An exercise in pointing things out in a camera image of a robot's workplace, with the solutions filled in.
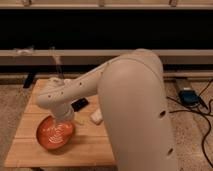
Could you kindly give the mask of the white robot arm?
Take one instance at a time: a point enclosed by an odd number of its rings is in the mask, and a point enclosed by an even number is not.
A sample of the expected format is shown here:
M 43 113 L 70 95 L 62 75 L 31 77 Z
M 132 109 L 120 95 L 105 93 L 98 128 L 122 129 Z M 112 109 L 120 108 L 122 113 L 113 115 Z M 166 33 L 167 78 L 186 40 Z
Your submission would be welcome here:
M 92 95 L 98 96 L 118 171 L 179 171 L 163 65 L 153 51 L 120 55 L 72 81 L 51 78 L 36 103 L 62 121 L 72 101 Z

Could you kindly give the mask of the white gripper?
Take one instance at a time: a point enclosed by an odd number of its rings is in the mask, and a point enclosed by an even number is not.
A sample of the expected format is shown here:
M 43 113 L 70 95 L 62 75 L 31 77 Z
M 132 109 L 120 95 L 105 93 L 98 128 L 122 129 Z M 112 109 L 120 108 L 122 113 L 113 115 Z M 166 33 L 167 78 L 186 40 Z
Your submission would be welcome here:
M 74 110 L 71 106 L 53 108 L 51 113 L 57 122 L 65 122 L 74 118 Z

